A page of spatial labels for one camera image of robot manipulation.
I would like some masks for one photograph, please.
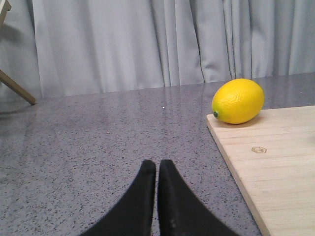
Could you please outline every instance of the logo on cutting board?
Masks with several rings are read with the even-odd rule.
[[[264,147],[252,147],[252,151],[255,153],[266,153],[267,149]]]

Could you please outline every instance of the cutting board edge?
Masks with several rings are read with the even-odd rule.
[[[254,219],[255,219],[255,221],[256,221],[256,223],[257,223],[257,225],[258,225],[258,227],[259,227],[259,229],[260,229],[260,231],[262,233],[262,235],[263,236],[271,236],[271,234],[270,234],[266,224],[264,223],[264,221],[263,221],[263,219],[262,219],[258,209],[256,208],[254,202],[250,198],[246,187],[243,185],[242,181],[240,180],[236,169],[234,169],[231,161],[227,157],[227,153],[225,152],[225,150],[224,150],[223,146],[221,145],[221,143],[220,143],[216,133],[214,132],[214,130],[213,130],[212,126],[211,126],[211,123],[210,123],[210,120],[212,118],[213,118],[212,114],[207,115],[207,126],[208,126],[208,128],[210,130],[210,133],[211,133],[213,139],[215,140],[215,142],[216,142],[216,144],[217,144],[217,146],[218,146],[218,148],[219,148],[219,150],[220,150],[220,152],[221,152],[221,154],[223,156],[223,159],[224,159],[225,163],[227,164],[230,172],[232,173],[232,176],[233,176],[235,182],[237,183],[237,186],[238,186],[239,190],[241,191],[241,193],[242,193],[242,195],[243,195],[243,197],[245,199],[245,202],[246,202],[248,208],[250,209],[251,214],[253,215],[253,217],[254,217]]]

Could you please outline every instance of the gray speckled floor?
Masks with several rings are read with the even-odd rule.
[[[265,108],[315,104],[314,74],[257,81]],[[143,159],[168,158],[219,219],[260,236],[205,123],[222,84],[0,103],[0,235],[79,235],[124,194]]]

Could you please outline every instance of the curtain fold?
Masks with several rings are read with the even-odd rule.
[[[0,68],[36,98],[315,72],[313,0],[10,3]]]

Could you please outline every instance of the yellow lemon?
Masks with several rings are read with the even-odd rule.
[[[227,123],[241,124],[254,118],[264,102],[264,91],[259,84],[249,79],[231,80],[213,97],[213,115]]]

